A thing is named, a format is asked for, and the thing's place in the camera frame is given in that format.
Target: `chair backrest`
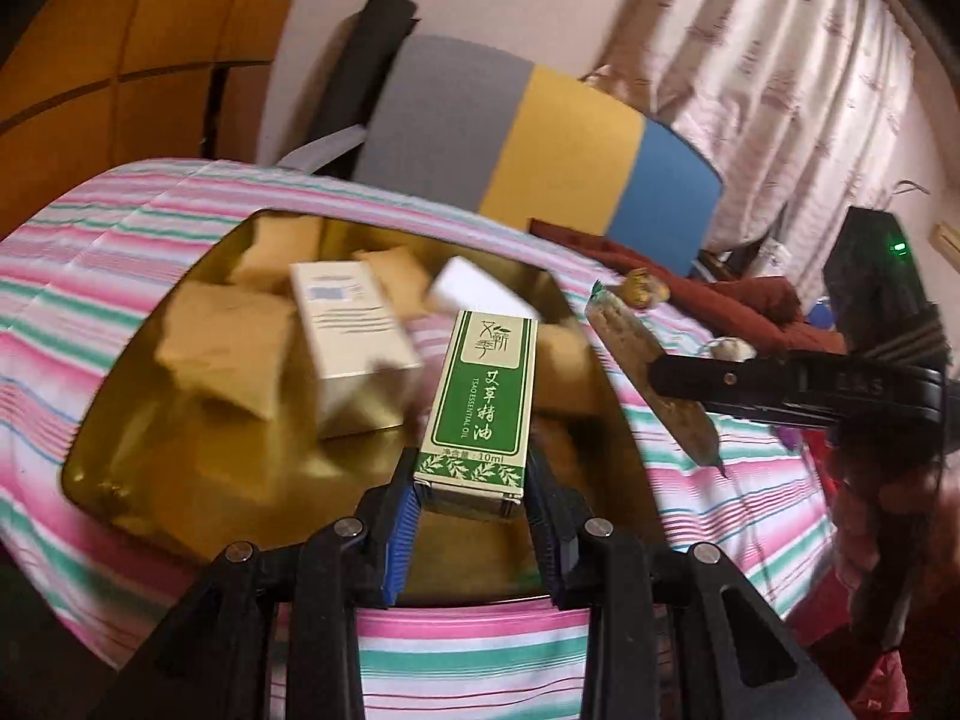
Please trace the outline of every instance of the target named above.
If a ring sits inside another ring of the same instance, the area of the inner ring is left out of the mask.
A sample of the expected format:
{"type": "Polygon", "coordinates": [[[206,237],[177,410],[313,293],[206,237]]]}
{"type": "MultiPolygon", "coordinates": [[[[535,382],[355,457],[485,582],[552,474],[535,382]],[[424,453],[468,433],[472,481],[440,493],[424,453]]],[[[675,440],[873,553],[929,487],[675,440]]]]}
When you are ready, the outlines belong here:
{"type": "Polygon", "coordinates": [[[397,54],[353,180],[606,235],[686,275],[721,193],[668,128],[488,46],[414,35],[397,54]]]}

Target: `barcode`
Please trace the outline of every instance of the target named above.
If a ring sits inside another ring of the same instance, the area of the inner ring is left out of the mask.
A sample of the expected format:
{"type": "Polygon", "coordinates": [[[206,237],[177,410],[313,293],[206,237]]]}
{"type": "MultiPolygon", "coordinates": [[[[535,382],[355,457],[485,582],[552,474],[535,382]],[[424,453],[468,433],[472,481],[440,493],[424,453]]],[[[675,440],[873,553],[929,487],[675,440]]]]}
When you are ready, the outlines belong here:
{"type": "Polygon", "coordinates": [[[310,287],[307,291],[311,300],[344,300],[347,290],[343,287],[310,287]]]}

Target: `leaf pattern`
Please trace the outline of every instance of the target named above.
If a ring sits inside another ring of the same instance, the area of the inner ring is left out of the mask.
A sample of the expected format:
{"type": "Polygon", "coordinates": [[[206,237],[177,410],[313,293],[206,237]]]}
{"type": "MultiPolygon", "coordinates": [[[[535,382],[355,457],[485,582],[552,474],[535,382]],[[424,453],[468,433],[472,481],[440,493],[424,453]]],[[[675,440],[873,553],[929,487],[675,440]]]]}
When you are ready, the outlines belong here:
{"type": "Polygon", "coordinates": [[[484,482],[509,488],[523,487],[523,469],[496,461],[479,461],[469,457],[458,458],[448,454],[424,453],[419,456],[416,470],[419,473],[463,479],[468,482],[484,482]]]}

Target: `striped blanket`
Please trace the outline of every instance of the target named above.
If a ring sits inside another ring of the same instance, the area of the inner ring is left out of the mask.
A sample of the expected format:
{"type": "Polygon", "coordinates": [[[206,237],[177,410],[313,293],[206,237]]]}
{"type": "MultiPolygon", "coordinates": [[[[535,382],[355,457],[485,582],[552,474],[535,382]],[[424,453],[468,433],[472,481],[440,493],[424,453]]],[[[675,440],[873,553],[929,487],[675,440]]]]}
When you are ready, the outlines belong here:
{"type": "MultiPolygon", "coordinates": [[[[581,320],[593,282],[614,279],[558,245],[456,208],[227,162],[117,167],[14,231],[0,242],[0,538],[59,619],[110,664],[128,659],[190,576],[71,506],[59,488],[61,464],[137,327],[200,256],[259,208],[400,228],[525,261],[553,274],[581,320]]],[[[695,354],[709,339],[669,305],[644,320],[670,351],[695,354]]],[[[587,324],[584,331],[602,349],[587,324]]],[[[670,543],[716,542],[788,613],[829,547],[812,464],[765,426],[717,416],[731,479],[698,469],[623,375],[610,376],[670,543]]],[[[430,701],[463,717],[575,716],[585,625],[583,615],[529,603],[365,613],[371,716],[430,701]]],[[[282,694],[282,680],[275,689],[282,694]]]]}

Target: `black clamp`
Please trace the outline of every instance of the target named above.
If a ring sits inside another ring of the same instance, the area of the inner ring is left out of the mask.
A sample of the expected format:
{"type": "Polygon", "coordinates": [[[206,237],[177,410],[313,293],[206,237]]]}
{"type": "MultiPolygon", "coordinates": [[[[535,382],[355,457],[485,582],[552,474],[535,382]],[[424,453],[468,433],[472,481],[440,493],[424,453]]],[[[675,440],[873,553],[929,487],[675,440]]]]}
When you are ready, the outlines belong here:
{"type": "MultiPolygon", "coordinates": [[[[304,544],[227,546],[120,672],[91,720],[262,720],[277,605],[293,604],[287,720],[362,720],[355,610],[402,588],[419,505],[416,450],[353,517],[304,544]]],[[[655,605],[671,619],[675,716],[686,720],[848,720],[790,632],[713,544],[648,547],[594,517],[528,456],[524,504],[541,579],[558,608],[590,610],[581,717],[661,717],[655,605]]]]}

